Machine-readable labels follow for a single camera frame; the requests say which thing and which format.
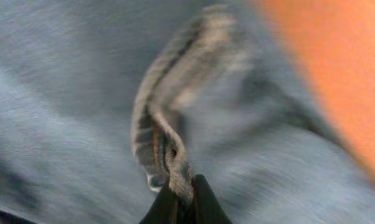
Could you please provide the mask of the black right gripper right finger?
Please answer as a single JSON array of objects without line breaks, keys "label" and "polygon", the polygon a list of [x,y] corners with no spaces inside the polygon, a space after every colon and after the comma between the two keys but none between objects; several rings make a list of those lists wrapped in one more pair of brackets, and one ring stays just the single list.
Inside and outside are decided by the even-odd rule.
[{"label": "black right gripper right finger", "polygon": [[194,224],[232,224],[223,211],[207,179],[198,174],[193,178]]}]

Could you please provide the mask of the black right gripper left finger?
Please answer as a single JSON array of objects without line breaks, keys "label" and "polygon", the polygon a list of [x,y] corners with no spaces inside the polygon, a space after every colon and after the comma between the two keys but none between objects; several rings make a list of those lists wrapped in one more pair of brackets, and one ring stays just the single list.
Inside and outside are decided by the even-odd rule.
[{"label": "black right gripper left finger", "polygon": [[188,208],[170,189],[169,179],[163,184],[148,213],[140,224],[187,224]]}]

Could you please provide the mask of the blue denim jeans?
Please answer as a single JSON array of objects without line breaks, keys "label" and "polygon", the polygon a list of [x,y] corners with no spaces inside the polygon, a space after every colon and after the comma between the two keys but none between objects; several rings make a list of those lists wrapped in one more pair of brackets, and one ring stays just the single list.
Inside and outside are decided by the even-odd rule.
[{"label": "blue denim jeans", "polygon": [[245,1],[0,1],[0,223],[375,223],[375,185]]}]

